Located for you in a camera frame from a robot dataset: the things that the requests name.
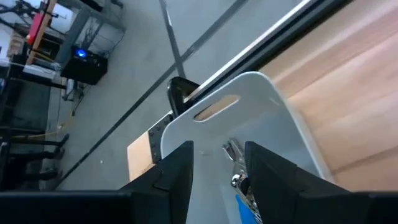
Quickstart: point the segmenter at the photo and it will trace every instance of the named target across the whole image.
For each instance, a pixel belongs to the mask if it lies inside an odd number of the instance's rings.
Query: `blue object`
[[[3,92],[5,86],[6,86],[5,79],[0,78],[0,94]]]
[[[76,56],[85,58],[87,56],[87,52],[83,49],[76,49]]]
[[[236,201],[238,202],[239,213],[241,214],[242,224],[256,224],[256,219],[254,218],[254,214],[251,212],[250,208],[248,208],[242,201],[239,195],[235,196]]]

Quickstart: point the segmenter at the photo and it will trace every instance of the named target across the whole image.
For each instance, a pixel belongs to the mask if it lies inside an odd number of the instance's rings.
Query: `metal frame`
[[[80,11],[78,12],[75,20],[73,21],[73,24],[68,32],[68,35],[64,40],[63,44],[61,45],[57,56],[55,57],[55,61],[58,62],[62,68],[69,61],[71,57],[70,53],[71,47],[73,46],[73,44],[75,44],[77,38],[79,37],[81,31],[85,27],[89,18],[94,17],[95,19],[97,19],[97,21],[99,21],[99,26],[95,30],[94,35],[92,35],[91,37],[85,37],[81,45],[82,48],[87,49],[91,45],[91,43],[94,41],[95,36],[100,31],[103,24],[105,23],[123,32],[126,31],[126,28],[118,20],[110,18],[109,14],[107,13],[110,5],[110,0],[106,1],[103,13],[93,10],[92,8],[90,8],[89,6],[87,6],[86,4],[84,4],[79,0],[68,0],[67,4],[71,7],[76,7],[80,9]]]
[[[10,65],[8,67],[8,76],[10,80],[24,80],[28,82],[38,83],[40,85],[59,88],[62,90],[66,89],[66,86],[54,83],[49,78],[23,72],[24,67],[21,67],[18,64],[25,64],[26,60],[27,58],[24,55],[13,55],[12,58],[10,58]]]
[[[16,144],[34,144],[34,145],[43,145],[43,146],[56,146],[57,149],[60,149],[65,142],[69,139],[69,134],[66,134],[61,141],[44,141],[44,140],[36,140],[29,138],[11,138],[12,143]]]

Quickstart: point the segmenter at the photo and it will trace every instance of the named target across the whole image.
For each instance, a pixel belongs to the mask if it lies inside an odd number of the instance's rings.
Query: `black machine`
[[[245,144],[249,185],[263,223],[396,223],[397,193],[351,193],[257,145]],[[185,223],[193,180],[187,141],[117,191],[4,192],[4,223]]]
[[[14,55],[14,57],[12,58],[12,62],[19,59],[21,59],[20,56]],[[9,179],[7,178],[7,173],[9,173],[8,171],[11,170],[12,172],[17,172],[16,169],[9,169],[9,159],[10,157],[12,157],[11,144],[55,146],[55,150],[57,151],[61,150],[61,148],[69,138],[68,134],[66,134],[61,141],[46,141],[41,139],[30,139],[28,137],[13,138],[13,136],[41,135],[45,133],[44,130],[40,129],[30,129],[14,126],[13,119],[17,119],[14,114],[15,105],[18,101],[22,88],[22,84],[19,79],[24,78],[24,76],[20,74],[21,71],[22,69],[20,69],[20,66],[11,65],[7,69],[7,73],[5,74],[5,76],[1,78],[2,88],[0,92],[0,191],[8,189],[8,186],[10,186],[10,182],[7,180]]]
[[[108,71],[108,59],[87,50],[72,47],[70,60],[61,72],[62,77],[95,85]]]

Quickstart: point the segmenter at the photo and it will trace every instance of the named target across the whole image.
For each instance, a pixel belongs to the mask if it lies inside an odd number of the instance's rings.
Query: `white plastic tray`
[[[203,110],[231,95],[239,100],[203,121],[195,119]],[[306,171],[332,181],[300,116],[286,105],[265,75],[247,72],[173,120],[162,135],[162,158],[186,140],[194,141],[193,187],[187,223],[240,223],[236,192],[230,186],[233,162],[222,150],[229,138],[236,138],[242,146],[246,141],[254,141]]]

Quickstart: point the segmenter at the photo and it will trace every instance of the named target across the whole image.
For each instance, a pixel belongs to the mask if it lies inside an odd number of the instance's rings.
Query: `yellow cable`
[[[35,134],[35,135],[30,135],[30,136],[26,136],[26,135],[23,135],[23,136],[11,136],[11,137],[12,138],[39,138],[39,137],[51,136],[51,135],[54,135],[54,134],[58,134],[60,131],[64,130],[69,124],[72,123],[72,121],[73,121],[72,118],[73,118],[73,116],[72,116],[72,113],[71,113],[69,118],[68,118],[68,121],[62,123],[62,127],[60,129],[58,129],[56,131],[52,131],[50,133]]]

